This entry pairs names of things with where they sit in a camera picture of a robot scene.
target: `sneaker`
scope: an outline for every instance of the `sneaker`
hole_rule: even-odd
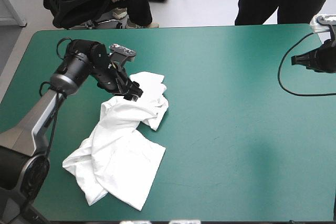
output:
[[[158,28],[158,27],[159,27],[159,23],[155,23],[155,22],[152,22],[147,26],[139,26],[139,25],[133,23],[132,21],[130,21],[130,19],[127,19],[127,22],[126,22],[126,25],[125,25],[126,29]]]
[[[127,15],[127,8],[115,8],[112,10],[112,16],[115,19],[125,18]]]

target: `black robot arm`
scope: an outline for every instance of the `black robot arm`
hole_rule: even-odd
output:
[[[75,94],[89,75],[98,87],[127,100],[142,95],[124,68],[136,52],[117,44],[110,50],[108,54],[105,45],[80,39],[71,40],[64,57],[57,50],[62,63],[52,74],[48,91],[15,127],[0,134],[0,224],[49,223],[31,205],[49,171],[45,132],[65,98]]]

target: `green table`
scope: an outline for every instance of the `green table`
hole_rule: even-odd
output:
[[[300,98],[277,83],[279,61],[308,25],[41,31],[25,52],[0,105],[0,131],[39,99],[60,64],[63,37],[119,43],[138,52],[128,74],[165,75],[170,102],[148,139],[166,147],[141,212],[112,195],[89,207],[62,161],[85,139],[110,94],[89,78],[59,112],[51,169],[34,206],[50,220],[331,220],[336,182],[335,98]],[[293,53],[321,44],[305,40]],[[335,91],[332,74],[285,62],[284,84]]]

